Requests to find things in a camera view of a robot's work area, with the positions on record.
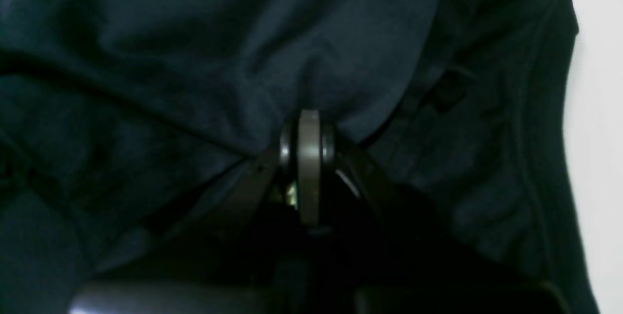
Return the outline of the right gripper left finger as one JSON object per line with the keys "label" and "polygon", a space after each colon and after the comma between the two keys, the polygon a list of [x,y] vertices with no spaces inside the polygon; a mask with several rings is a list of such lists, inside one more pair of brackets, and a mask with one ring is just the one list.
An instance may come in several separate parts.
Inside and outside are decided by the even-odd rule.
{"label": "right gripper left finger", "polygon": [[160,248],[82,285],[70,314],[286,314],[283,295],[229,285],[247,265],[247,228],[292,165],[293,126],[283,126],[234,191],[207,216]]}

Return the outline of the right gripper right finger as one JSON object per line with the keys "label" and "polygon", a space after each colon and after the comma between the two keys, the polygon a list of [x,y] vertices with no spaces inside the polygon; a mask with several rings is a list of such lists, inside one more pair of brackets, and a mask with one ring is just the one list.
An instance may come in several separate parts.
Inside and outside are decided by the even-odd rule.
{"label": "right gripper right finger", "polygon": [[548,281],[461,245],[333,125],[321,128],[323,208],[340,241],[348,314],[568,314]]}

